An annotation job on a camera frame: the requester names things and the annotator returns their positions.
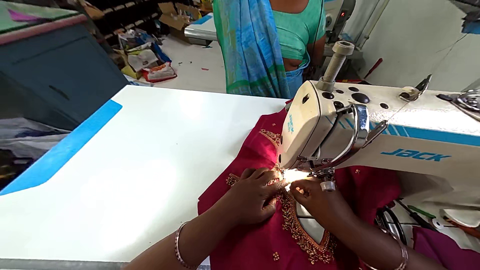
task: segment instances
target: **white wall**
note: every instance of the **white wall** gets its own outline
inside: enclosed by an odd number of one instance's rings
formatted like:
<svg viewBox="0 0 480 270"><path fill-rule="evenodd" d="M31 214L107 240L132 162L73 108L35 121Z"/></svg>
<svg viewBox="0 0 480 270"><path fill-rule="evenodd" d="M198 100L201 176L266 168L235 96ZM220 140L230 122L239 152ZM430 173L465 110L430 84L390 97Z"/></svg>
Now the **white wall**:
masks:
<svg viewBox="0 0 480 270"><path fill-rule="evenodd" d="M355 63L359 75L381 57L371 84L415 86L433 73L429 89L463 90L480 78L480 35L468 34L446 55L464 35L464 16L447 0L390 0L363 46L365 63Z"/></svg>

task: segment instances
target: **cardboard box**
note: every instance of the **cardboard box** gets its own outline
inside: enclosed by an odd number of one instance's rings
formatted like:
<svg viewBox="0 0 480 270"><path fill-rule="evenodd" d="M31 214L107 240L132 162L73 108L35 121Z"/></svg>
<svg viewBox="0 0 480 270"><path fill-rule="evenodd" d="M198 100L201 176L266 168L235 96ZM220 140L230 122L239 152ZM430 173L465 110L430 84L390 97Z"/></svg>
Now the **cardboard box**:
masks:
<svg viewBox="0 0 480 270"><path fill-rule="evenodd" d="M177 12L172 2L159 3L158 6L162 11L162 16L160 16L159 20L170 27L170 34L189 43L188 37L185 36L184 29L189 26L191 22L201 18L200 10L193 6L176 3Z"/></svg>

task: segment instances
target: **bangle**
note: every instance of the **bangle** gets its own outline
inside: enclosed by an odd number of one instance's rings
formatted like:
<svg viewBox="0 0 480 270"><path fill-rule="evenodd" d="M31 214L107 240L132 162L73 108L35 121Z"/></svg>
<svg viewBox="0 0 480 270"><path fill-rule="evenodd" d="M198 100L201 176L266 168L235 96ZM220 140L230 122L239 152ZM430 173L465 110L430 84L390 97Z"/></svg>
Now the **bangle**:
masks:
<svg viewBox="0 0 480 270"><path fill-rule="evenodd" d="M400 263L400 265L397 268L395 268L393 270L404 270L405 267L407 267L407 262L408 262L407 248L402 243L402 241L400 241L400 238L398 238L395 234L391 233L390 231L387 231L384 228L380 228L380 230L382 230L382 232L384 232L384 233L388 233L389 235L391 235L398 242L398 244L400 245L400 248L402 249L402 262ZM370 269L378 270L377 268L373 268L365 262L363 262L363 263Z"/></svg>
<svg viewBox="0 0 480 270"><path fill-rule="evenodd" d="M187 268L187 269L197 269L196 267L193 267L193 266L190 266L188 265L187 263L185 263L185 261L181 258L181 255L180 255L180 250L179 250L179 237L180 237L180 232L183 228L183 226L185 226L185 224L187 224L187 222L185 222L184 224L182 224L180 226L180 228L177 230L177 233L175 234L175 256L177 257L177 260L180 262L180 264Z"/></svg>

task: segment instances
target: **embroidered neckline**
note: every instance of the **embroidered neckline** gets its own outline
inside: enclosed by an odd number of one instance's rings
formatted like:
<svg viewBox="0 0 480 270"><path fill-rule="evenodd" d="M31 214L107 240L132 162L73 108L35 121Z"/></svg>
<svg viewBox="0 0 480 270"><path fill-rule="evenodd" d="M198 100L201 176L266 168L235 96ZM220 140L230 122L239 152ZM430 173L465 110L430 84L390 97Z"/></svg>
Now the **embroidered neckline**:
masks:
<svg viewBox="0 0 480 270"><path fill-rule="evenodd" d="M280 134L265 129L261 129L259 133L267 137L278 151ZM279 173L279 175L282 175L282 170L278 163L275 163L272 170ZM230 173L226 182L229 186L233 186L239 179L240 177ZM278 180L279 179L274 179L268 184L272 184ZM282 205L282 216L284 220L282 229L286 231L290 230L292 238L295 239L300 248L309 255L308 261L310 261L311 264L315 264L317 261L322 261L324 263L332 262L334 260L333 254L336 247L333 235L330 232L325 231L322 241L320 244L317 244L300 224L297 217L296 201L287 193L287 191L285 189L282 190L274 199L279 200Z"/></svg>

